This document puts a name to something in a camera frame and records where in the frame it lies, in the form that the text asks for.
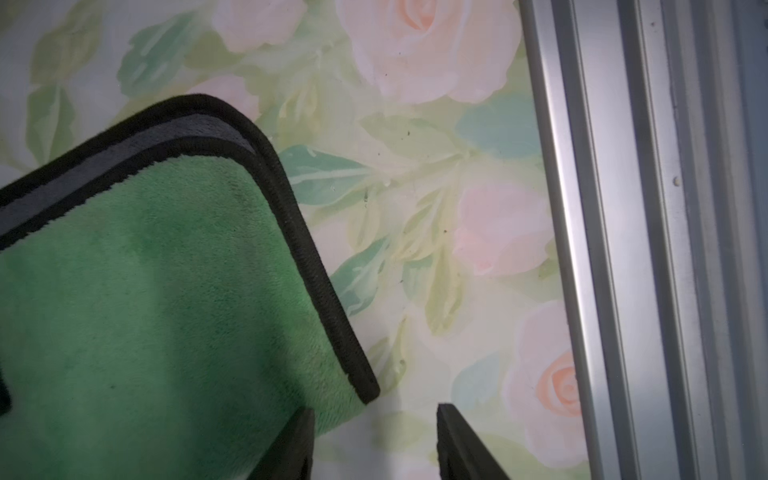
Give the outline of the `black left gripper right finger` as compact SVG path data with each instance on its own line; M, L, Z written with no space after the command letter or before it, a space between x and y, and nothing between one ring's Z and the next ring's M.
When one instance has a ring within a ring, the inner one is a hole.
M436 418L442 480L509 480L455 405L440 403Z

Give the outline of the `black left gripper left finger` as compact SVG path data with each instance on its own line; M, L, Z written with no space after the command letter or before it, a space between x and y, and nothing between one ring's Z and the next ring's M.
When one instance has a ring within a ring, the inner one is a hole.
M315 412L296 410L248 480L310 480L315 443Z

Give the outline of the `green grey microfibre cloth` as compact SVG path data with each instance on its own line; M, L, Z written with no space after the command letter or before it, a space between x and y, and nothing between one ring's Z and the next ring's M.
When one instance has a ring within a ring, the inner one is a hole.
M266 136L159 102L1 191L1 475L245 479L380 387Z

